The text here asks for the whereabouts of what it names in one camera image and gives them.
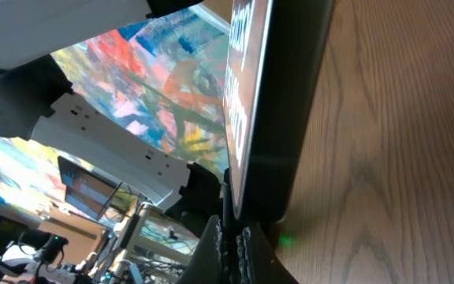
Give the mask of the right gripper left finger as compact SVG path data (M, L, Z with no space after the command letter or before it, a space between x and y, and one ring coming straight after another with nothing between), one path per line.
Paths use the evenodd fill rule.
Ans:
M199 239L192 259L176 284L218 284L221 282L221 220L213 215Z

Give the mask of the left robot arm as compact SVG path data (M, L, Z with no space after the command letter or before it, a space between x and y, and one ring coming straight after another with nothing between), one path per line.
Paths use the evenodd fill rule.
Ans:
M178 0L0 0L0 137L34 140L108 170L201 236L221 211L217 177L101 114L74 92L52 56L189 6Z

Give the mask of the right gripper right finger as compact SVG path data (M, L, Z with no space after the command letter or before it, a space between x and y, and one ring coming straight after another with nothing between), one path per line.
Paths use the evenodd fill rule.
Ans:
M236 237L240 283L297 284L297 280L276 257L259 224L242 229Z

